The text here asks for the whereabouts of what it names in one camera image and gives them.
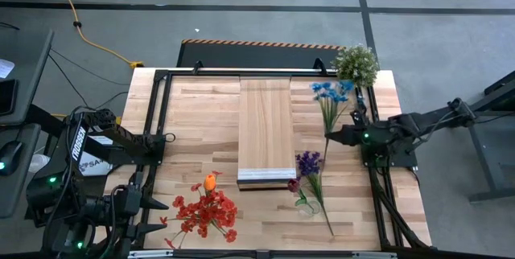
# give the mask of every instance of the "wooden table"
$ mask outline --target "wooden table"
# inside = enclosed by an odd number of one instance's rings
[[[154,68],[136,68],[130,86],[122,126],[141,134],[149,104]],[[292,78],[295,153],[305,150],[323,152],[323,122],[318,103],[313,101],[311,84],[320,78]],[[401,112],[393,73],[380,71],[374,86],[381,119]],[[196,230],[188,234],[183,249],[275,249],[275,250],[378,250],[380,244],[374,215],[368,171],[361,164],[359,147],[331,142],[323,172],[323,192],[328,216],[335,236],[331,236],[323,215],[303,216],[294,207],[297,198],[289,191],[239,192],[238,110],[239,77],[177,76],[172,80],[164,133],[172,132],[177,140],[167,145],[163,164],[158,169],[154,197],[171,206],[177,195],[195,203],[198,193],[190,187],[201,183],[211,171],[224,174],[218,178],[219,188],[238,207],[237,240],[226,243],[216,230],[209,229],[208,238],[200,238]],[[163,86],[158,100],[161,101]],[[346,112],[356,101],[355,95]],[[156,105],[152,133],[155,133],[159,103]],[[337,123],[352,124],[349,115]],[[112,173],[105,193],[126,183],[134,166],[123,166]],[[422,241],[431,243],[422,198],[417,182],[409,171],[391,170],[393,190],[399,212]],[[150,211],[150,223],[159,223],[160,216],[175,217],[176,209]],[[389,239],[393,233],[389,216],[385,216]],[[152,232],[145,248],[167,248],[163,238],[172,238],[180,230],[179,222]]]

